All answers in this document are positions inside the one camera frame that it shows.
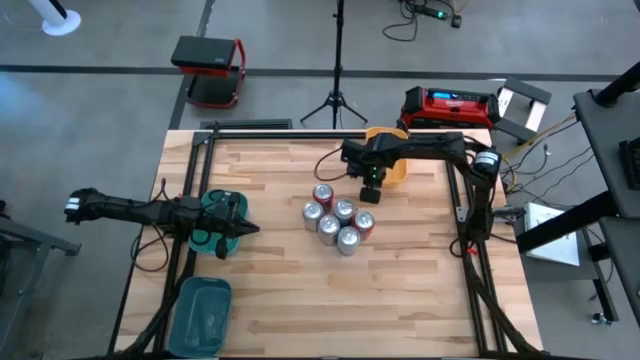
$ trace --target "wooden tabletop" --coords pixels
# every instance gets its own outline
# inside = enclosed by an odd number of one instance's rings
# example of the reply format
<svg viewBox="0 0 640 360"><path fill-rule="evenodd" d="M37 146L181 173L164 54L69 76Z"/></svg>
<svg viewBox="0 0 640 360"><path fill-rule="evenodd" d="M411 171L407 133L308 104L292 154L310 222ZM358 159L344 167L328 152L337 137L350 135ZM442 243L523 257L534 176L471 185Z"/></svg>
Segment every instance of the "wooden tabletop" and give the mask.
<svg viewBox="0 0 640 360"><path fill-rule="evenodd" d="M490 142L486 130L465 133ZM167 180L169 196L182 191L192 136L193 131L167 134L154 194L162 178ZM313 176L315 163L340 143L216 141L209 189L242 192L249 200L249 220L261 227L259 233L240 239L234 257L197 258L196 276L225 279L233 289L221 355L477 355L462 262L448 251L457 232L445 163L410 160L407 179L396 188L383 189L378 205L358 200L361 179L332 182L337 198L353 200L376 218L371 237L354 256L342 257L306 231L301 218L302 205L318 184ZM331 177L344 173L345 164L336 154L320 169L322 176ZM199 186L199 171L192 195ZM464 189L461 181L459 188ZM499 187L494 206L504 204ZM514 236L510 227L501 224L493 232ZM145 229L143 242L156 236L152 229ZM487 247L500 305L526 339L541 348L518 249L499 240L488 241ZM184 245L182 259L186 250ZM153 267L163 260L162 247L154 245L138 262ZM116 349L129 345L152 317L165 277L166 271L134 270ZM489 348L495 349L484 307L483 318Z"/></svg>

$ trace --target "soda can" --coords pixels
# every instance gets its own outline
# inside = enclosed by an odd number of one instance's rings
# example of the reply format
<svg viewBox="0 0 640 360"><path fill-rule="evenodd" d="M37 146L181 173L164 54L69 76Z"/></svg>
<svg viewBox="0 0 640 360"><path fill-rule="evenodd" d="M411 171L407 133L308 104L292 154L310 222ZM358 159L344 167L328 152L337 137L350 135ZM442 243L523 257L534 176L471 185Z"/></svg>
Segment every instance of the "soda can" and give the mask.
<svg viewBox="0 0 640 360"><path fill-rule="evenodd" d="M336 244L336 237L340 231L340 222L333 215L325 215L318 222L318 238L327 246Z"/></svg>
<svg viewBox="0 0 640 360"><path fill-rule="evenodd" d="M302 218L304 219L304 227L316 232L318 231L318 221L324 215L324 209L322 205L316 201L309 201L302 207Z"/></svg>
<svg viewBox="0 0 640 360"><path fill-rule="evenodd" d="M351 222L351 226L353 226L360 232L362 241L366 240L369 235L371 235L373 226L375 224L376 219L368 211L358 211L356 216L353 217L353 221Z"/></svg>
<svg viewBox="0 0 640 360"><path fill-rule="evenodd" d="M320 184L313 188L313 199L324 208L324 212L331 211L333 205L333 188L327 184Z"/></svg>
<svg viewBox="0 0 640 360"><path fill-rule="evenodd" d="M351 200L338 200L333 204L333 215L340 221L340 226L351 224L355 212L356 209Z"/></svg>
<svg viewBox="0 0 640 360"><path fill-rule="evenodd" d="M338 233L338 252L343 256L355 254L360 245L360 232L351 226L342 228Z"/></svg>

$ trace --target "teal container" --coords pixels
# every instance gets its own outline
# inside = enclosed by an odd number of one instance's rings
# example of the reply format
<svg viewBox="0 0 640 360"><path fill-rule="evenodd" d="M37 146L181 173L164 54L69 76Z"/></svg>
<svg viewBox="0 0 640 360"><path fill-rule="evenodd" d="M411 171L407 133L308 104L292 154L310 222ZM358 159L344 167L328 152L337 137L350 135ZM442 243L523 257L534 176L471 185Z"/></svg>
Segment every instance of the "teal container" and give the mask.
<svg viewBox="0 0 640 360"><path fill-rule="evenodd" d="M191 277L180 288L168 350L183 358L212 358L224 346L231 313L231 285Z"/></svg>
<svg viewBox="0 0 640 360"><path fill-rule="evenodd" d="M202 206L207 208L207 206L211 205L214 202L218 202L222 200L226 202L229 198L230 193L223 190L210 190L202 197ZM240 205L238 205L238 213L240 216L246 219L247 212L249 210L249 202L247 201L247 197L240 194ZM201 230L195 230L193 232L193 238L196 239L197 242L203 242L207 239L207 232ZM189 246L199 253L205 253L209 255L216 255L216 244L222 238L221 234L211 233L211 240L204 245L196 245L191 241L191 237L189 237ZM233 256L238 251L238 238L227 239L227 248L229 249L228 256Z"/></svg>

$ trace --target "gray floor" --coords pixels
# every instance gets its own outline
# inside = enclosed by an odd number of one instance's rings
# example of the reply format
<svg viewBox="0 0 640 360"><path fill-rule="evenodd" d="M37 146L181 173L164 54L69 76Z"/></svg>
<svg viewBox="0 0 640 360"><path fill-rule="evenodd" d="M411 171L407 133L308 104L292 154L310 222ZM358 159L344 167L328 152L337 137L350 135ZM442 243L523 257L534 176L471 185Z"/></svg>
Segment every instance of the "gray floor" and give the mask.
<svg viewBox="0 0 640 360"><path fill-rule="evenodd" d="M176 39L195 32L204 2L65 0L84 22L63 38L20 31L0 19L0 64L170 66ZM2 9L22 14L20 24L37 23L28 5L9 5ZM333 0L218 0L207 36L241 37L253 68L329 69L333 7ZM347 0L345 68L614 74L640 58L636 39L629 35L640 30L640 13L630 0L472 0L461 29L421 18L418 40L412 44L391 42L380 34L385 25L400 21L395 1ZM17 358L33 350L45 351L47 359L106 351L129 268L129 246L139 227L108 220L75 227L64 223L63 204L71 191L86 186L125 197L149 196L181 79L0 73L0 198L10 203L17 221L83 245L77 258L51 257ZM404 91L415 85L495 91L500 84L344 79L343 91L349 104L371 120L369 125L386 125L397 118ZM542 128L570 113L573 93L604 85L531 84L553 94ZM215 119L295 120L319 105L330 87L331 80L323 78L248 78L237 107L202 110L187 105L180 128L195 129L201 120ZM329 128L330 116L325 110L306 126ZM361 126L348 112L343 112L343 124ZM493 137L500 150L514 146L508 136ZM580 125L547 143L549 168L588 146ZM526 166L536 168L541 157L540 151L534 152ZM528 189L540 194L571 169ZM603 188L591 161L545 198L575 204ZM526 200L530 197L520 194L510 198L513 204ZM14 262L14 271L26 265ZM603 268L608 271L608 264ZM611 327L588 321L598 310L597 303L587 301L593 292L590 282L530 281L529 288L546 350L602 359L637 357L640 330L616 275L610 288L621 321Z"/></svg>

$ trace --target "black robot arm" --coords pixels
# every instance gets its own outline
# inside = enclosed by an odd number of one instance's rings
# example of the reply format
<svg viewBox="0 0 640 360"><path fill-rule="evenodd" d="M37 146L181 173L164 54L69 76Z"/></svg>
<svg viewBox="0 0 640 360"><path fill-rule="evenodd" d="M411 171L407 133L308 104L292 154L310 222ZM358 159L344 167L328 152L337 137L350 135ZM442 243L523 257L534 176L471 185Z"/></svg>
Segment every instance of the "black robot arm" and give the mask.
<svg viewBox="0 0 640 360"><path fill-rule="evenodd" d="M226 202L213 202L203 207L192 196L142 202L107 196L93 188L74 191L65 206L67 222L109 218L142 225L155 225L166 232L188 234L193 230L220 233L224 238L252 234L260 228L238 215L240 195L231 193ZM219 241L216 256L227 255L225 241Z"/></svg>
<svg viewBox="0 0 640 360"><path fill-rule="evenodd" d="M501 156L494 148L473 139L465 139L461 132L421 134L420 137L409 139L381 133L369 139L365 145L345 140L342 143L341 160L348 164L348 175L364 178L360 200L372 203L380 201L380 191L377 189L382 186L386 169L392 168L397 160L450 161L474 187L472 206L466 222L467 235L472 240L486 240L493 224L491 202ZM467 161L467 151L475 153L471 164Z"/></svg>

